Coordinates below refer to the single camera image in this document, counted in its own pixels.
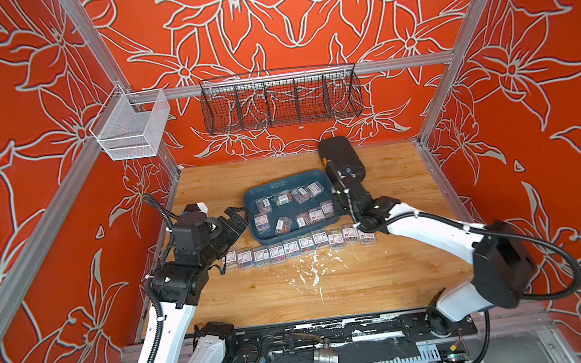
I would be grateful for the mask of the removed paper clip box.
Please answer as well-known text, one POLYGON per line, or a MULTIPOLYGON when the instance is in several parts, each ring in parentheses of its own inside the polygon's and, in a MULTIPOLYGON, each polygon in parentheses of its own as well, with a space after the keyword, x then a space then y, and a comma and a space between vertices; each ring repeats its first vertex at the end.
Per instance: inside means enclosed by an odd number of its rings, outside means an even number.
POLYGON ((255 267, 257 268, 263 268, 264 266, 269 266, 271 264, 270 252, 267 247, 257 247, 253 249, 252 256, 255 267))
POLYGON ((316 249, 329 247, 328 234, 325 230, 314 231, 312 239, 316 245, 316 249))
POLYGON ((304 235, 297 239, 301 254, 309 255, 315 252, 316 244, 314 243, 312 235, 304 235))
POLYGON ((344 236, 344 240, 348 244, 355 244, 360 242, 359 232, 355 226, 342 226, 342 236, 344 236))
POLYGON ((286 252, 284 251, 282 244, 275 244, 268 247, 269 258, 271 264, 282 264, 286 260, 286 252))
POLYGON ((287 259, 300 257, 301 255, 301 248, 299 246, 299 241, 297 239, 286 240, 283 243, 283 249, 285 251, 285 257, 287 259))
POLYGON ((376 234, 358 231, 359 241, 362 245, 369 246, 377 242, 376 234))
POLYGON ((226 264, 227 271, 237 269, 239 267, 238 266, 239 261, 238 261, 238 257, 237 257, 237 251, 231 250, 225 255, 225 264, 226 264))
POLYGON ((247 270, 255 266, 253 250, 251 248, 240 249, 237 251, 238 266, 241 270, 247 270))

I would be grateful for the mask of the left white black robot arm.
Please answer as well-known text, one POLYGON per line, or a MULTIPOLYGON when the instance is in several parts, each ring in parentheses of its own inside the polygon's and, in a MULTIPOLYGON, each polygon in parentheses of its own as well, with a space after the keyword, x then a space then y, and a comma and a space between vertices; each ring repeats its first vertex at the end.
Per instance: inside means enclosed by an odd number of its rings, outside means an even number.
MULTIPOLYGON (((189 204, 177 215, 150 194, 142 200, 160 213, 170 240, 159 266, 143 283, 150 313, 138 363, 178 363, 209 273, 216 269, 225 274, 225 257, 248 228, 249 215, 243 207, 229 207, 213 218, 204 203, 189 204)), ((234 357, 236 344, 234 326, 208 322, 188 363, 224 363, 234 357)))

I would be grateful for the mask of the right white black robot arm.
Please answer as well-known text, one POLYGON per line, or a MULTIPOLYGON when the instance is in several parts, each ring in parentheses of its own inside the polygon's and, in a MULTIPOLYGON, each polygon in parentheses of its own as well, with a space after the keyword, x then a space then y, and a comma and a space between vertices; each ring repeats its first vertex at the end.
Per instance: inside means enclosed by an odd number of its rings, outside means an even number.
POLYGON ((428 329, 438 337, 452 333, 455 324, 474 312, 512 309, 521 301, 548 301, 574 295, 581 288, 580 263, 569 252, 544 239, 516 233, 507 222, 466 223, 415 208, 398 199, 372 198, 352 161, 324 158, 325 171, 341 197, 340 210, 351 215, 365 234, 392 234, 445 251, 473 267, 473 277, 452 290, 440 290, 428 304, 428 329), (556 292, 534 294, 527 288, 537 265, 528 246, 560 257, 572 272, 570 283, 556 292))

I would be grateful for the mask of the blue plastic storage tray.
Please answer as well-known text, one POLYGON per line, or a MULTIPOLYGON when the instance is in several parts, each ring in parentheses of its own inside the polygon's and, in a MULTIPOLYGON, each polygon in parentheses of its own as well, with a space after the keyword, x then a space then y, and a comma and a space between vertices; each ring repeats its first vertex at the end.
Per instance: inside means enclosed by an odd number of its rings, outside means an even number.
POLYGON ((329 202, 332 200, 332 183, 325 172, 322 170, 307 170, 306 172, 297 173, 297 175, 286 176, 285 178, 271 181, 258 187, 254 187, 245 192, 243 196, 244 207, 248 210, 250 217, 250 230, 253 238, 263 246, 274 245, 282 242, 285 239, 304 236, 313 230, 328 227, 337 223, 339 218, 335 215, 332 218, 324 218, 315 225, 299 227, 296 218, 300 214, 309 213, 311 210, 320 209, 320 203, 329 202), (303 187, 307 190, 307 186, 317 182, 322 188, 321 194, 316 197, 311 197, 305 203, 298 203, 296 199, 289 203, 279 206, 276 201, 283 191, 291 192, 295 188, 303 187), (261 211, 257 208, 257 202, 263 199, 268 199, 272 206, 272 211, 266 213, 270 229, 259 232, 255 225, 255 217, 261 211), (278 235, 276 232, 276 225, 278 219, 288 218, 291 221, 289 232, 278 235))

